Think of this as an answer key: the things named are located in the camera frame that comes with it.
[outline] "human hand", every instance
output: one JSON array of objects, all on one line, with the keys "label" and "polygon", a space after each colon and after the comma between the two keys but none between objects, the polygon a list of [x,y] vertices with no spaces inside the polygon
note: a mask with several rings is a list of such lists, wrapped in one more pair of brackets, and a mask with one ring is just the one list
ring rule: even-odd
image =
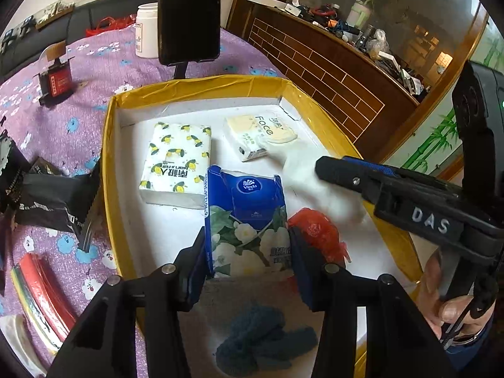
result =
[{"label": "human hand", "polygon": [[[472,299],[472,296],[466,295],[456,297],[444,303],[441,302],[438,290],[440,282],[441,267],[439,265],[438,252],[436,251],[425,264],[416,305],[438,338],[441,338],[441,326],[444,323],[455,323]],[[492,317],[494,308],[495,303],[482,317],[477,319],[473,319],[470,313],[467,313],[458,337],[473,335],[481,331]]]}]

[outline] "purple tablecloth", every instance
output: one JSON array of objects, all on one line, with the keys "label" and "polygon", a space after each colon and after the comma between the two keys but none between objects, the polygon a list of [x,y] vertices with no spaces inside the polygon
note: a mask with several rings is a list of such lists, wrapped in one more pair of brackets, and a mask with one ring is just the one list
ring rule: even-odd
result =
[{"label": "purple tablecloth", "polygon": [[[38,65],[28,65],[0,87],[0,118],[7,117],[4,128],[29,161],[41,156],[66,175],[76,175],[89,172],[96,163],[107,104],[114,92],[167,81],[173,78],[175,68],[165,67],[157,59],[137,57],[133,27],[82,39],[67,51],[70,57],[75,56],[71,68],[76,92],[54,109],[39,106]],[[282,76],[253,46],[224,30],[220,57],[214,62],[190,63],[187,68],[188,78],[233,73]],[[70,233],[17,226],[7,248],[6,293],[0,297],[0,315],[23,312],[9,271],[27,251],[47,258],[59,288],[79,315],[116,271],[110,249],[105,219],[88,254],[77,250],[75,236]],[[28,329],[41,361],[49,366],[52,357],[31,325]],[[139,377],[147,376],[144,345],[137,345],[137,364]]]}]

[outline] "yellow tape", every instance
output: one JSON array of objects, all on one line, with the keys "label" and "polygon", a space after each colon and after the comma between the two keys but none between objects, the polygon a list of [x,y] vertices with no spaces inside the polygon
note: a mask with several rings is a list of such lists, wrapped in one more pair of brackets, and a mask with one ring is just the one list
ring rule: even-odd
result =
[{"label": "yellow tape", "polygon": [[[245,97],[286,98],[297,109],[304,122],[329,152],[339,157],[344,155],[361,157],[354,145],[318,103],[298,89],[291,81],[282,78],[220,75],[208,78],[172,80],[166,83],[147,85],[112,97],[108,106],[103,135],[103,189],[110,241],[117,269],[125,279],[135,278],[136,274],[121,219],[117,181],[115,180],[113,136],[117,109],[167,105],[185,100]],[[418,280],[422,270],[409,234],[375,218],[372,214],[372,208],[366,203],[364,205],[373,217],[376,228],[399,269],[411,281]],[[364,376],[365,347],[361,347],[357,351],[357,355],[356,378]]]}]

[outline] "black sofa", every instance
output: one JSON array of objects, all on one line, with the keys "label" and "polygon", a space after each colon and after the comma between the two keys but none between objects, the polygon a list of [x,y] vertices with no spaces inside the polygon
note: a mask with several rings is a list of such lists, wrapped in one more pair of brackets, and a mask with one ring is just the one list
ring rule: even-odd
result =
[{"label": "black sofa", "polygon": [[12,41],[0,55],[0,84],[20,69],[39,59],[42,51],[59,41],[71,44],[86,36],[86,29],[95,28],[105,17],[120,18],[134,14],[138,6],[157,0],[96,0],[76,7],[73,12],[37,31],[35,28],[22,39]]}]

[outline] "green bamboo wall painting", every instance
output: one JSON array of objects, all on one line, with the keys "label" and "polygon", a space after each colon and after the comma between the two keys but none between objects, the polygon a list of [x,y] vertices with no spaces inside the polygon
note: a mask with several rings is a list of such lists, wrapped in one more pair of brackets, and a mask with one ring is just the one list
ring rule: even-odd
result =
[{"label": "green bamboo wall painting", "polygon": [[[504,39],[491,19],[471,60],[504,73]],[[430,174],[462,144],[457,135],[452,90],[386,164]]]},{"label": "green bamboo wall painting", "polygon": [[432,133],[422,145],[409,157],[409,159],[401,166],[402,168],[417,170],[425,173],[428,169],[427,158],[437,151],[445,151],[453,149],[450,141],[455,142],[458,139],[457,122],[455,121],[455,111],[452,110],[448,115],[441,115],[442,121],[438,126],[432,129]]}]

